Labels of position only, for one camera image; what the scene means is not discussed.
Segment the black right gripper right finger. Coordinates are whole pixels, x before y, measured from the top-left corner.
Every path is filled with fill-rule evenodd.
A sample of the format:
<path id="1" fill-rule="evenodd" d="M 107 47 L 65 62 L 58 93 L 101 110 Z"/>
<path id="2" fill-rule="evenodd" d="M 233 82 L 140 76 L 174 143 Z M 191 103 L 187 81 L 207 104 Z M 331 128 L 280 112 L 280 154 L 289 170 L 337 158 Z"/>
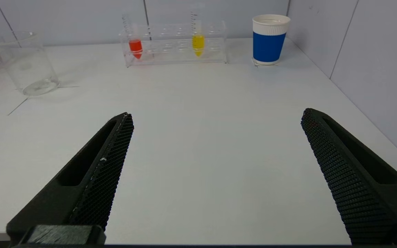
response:
<path id="1" fill-rule="evenodd" d="M 397 245 L 397 171 L 327 114 L 301 119 L 353 245 Z"/>

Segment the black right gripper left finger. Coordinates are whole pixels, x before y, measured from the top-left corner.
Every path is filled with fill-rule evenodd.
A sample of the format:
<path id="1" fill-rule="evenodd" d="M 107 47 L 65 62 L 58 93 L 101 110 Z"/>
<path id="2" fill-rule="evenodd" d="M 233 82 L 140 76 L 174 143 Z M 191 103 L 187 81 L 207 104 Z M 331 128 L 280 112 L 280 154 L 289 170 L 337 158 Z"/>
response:
<path id="1" fill-rule="evenodd" d="M 103 245 L 133 131 L 129 113 L 107 121 L 9 221 L 10 245 Z"/>

